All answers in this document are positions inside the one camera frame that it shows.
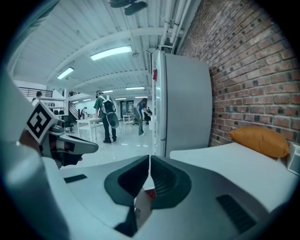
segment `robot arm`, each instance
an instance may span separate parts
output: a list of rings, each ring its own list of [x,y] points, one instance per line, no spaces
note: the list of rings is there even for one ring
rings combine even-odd
[[[98,145],[67,135],[65,122],[39,101],[26,123],[30,135],[37,141],[43,157],[53,158],[58,166],[76,165],[82,154],[93,153]]]

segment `white ceiling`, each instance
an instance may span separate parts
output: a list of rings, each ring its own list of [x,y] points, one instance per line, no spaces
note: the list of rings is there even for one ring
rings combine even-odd
[[[13,79],[68,87],[86,94],[94,94],[99,88],[113,90],[110,95],[115,98],[151,96],[146,50],[155,49],[160,43],[167,1],[144,1],[148,3],[146,9],[125,16],[123,8],[111,8],[106,0],[60,0],[24,45]],[[175,18],[178,3],[179,0],[174,0],[171,19]],[[190,21],[183,24],[181,34],[187,31]],[[130,52],[96,61],[90,58],[125,45],[135,48],[139,57],[132,57]],[[57,79],[69,67],[74,71],[67,78]],[[125,90],[141,86],[145,90]]]

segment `white bed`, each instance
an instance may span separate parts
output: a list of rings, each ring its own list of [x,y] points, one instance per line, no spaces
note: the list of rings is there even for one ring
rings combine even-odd
[[[280,159],[276,161],[238,143],[172,151],[170,157],[223,175],[253,195],[267,211],[287,202],[299,181]]]

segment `white refrigerator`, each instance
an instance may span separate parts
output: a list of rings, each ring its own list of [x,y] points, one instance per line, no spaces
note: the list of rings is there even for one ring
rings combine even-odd
[[[154,154],[206,148],[212,118],[208,65],[159,51],[155,84]]]

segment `floor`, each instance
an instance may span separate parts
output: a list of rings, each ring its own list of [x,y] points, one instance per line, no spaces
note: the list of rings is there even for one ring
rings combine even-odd
[[[97,139],[96,143],[99,146],[99,149],[95,153],[84,154],[82,156],[83,160],[78,162],[77,165],[69,165],[62,167],[63,169],[68,168],[78,168],[78,167],[87,167],[94,165],[102,165],[108,164],[115,161],[121,161],[126,158],[131,158],[139,155],[152,155],[152,131],[149,129],[149,125],[143,125],[143,130],[146,135],[139,136],[138,135],[138,126],[133,126],[132,133],[124,133],[124,125],[123,122],[120,121],[120,129],[117,129],[117,141],[111,144],[103,143],[104,140],[104,127],[100,127],[96,130]],[[74,133],[70,133],[72,135],[78,136],[77,125],[74,126]],[[87,130],[80,131],[81,137],[89,140],[89,132]],[[152,178],[149,177],[144,185],[145,189],[152,188],[153,181]]]

